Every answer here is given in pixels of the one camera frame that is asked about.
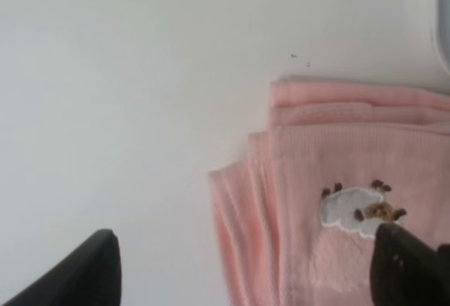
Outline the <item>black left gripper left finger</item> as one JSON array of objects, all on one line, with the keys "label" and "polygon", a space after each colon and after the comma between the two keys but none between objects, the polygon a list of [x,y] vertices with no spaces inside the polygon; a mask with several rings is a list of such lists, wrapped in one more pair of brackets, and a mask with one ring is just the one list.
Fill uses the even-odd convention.
[{"label": "black left gripper left finger", "polygon": [[5,304],[119,306],[121,300],[122,265],[118,237],[111,229],[99,229]]}]

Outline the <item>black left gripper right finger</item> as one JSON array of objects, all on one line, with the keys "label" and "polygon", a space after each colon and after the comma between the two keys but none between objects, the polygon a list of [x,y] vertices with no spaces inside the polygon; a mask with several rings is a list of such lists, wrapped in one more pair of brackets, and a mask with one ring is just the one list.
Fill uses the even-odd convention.
[{"label": "black left gripper right finger", "polygon": [[448,306],[449,244],[433,249],[396,224],[381,224],[371,260],[376,306]]}]

